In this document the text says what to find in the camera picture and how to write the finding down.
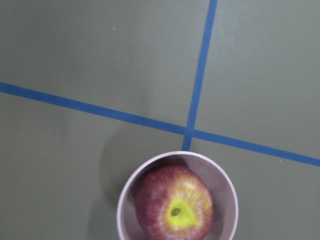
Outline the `red apple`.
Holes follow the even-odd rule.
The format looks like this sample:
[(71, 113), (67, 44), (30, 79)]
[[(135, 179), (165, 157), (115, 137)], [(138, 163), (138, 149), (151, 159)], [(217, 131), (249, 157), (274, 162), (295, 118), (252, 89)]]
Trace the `red apple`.
[(193, 171), (164, 164), (142, 175), (135, 212), (150, 240), (202, 240), (213, 223), (214, 204), (209, 189)]

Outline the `pink bowl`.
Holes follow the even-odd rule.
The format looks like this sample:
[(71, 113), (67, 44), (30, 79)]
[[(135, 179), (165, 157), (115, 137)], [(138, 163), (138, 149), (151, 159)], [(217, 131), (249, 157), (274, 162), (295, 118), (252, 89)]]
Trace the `pink bowl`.
[(139, 166), (125, 183), (117, 204), (116, 224), (121, 240), (146, 240), (135, 209), (135, 200), (142, 175), (160, 165), (185, 166), (206, 184), (213, 200), (213, 222), (206, 240), (233, 239), (239, 216), (235, 188), (225, 171), (213, 160), (190, 151), (172, 151), (157, 155)]

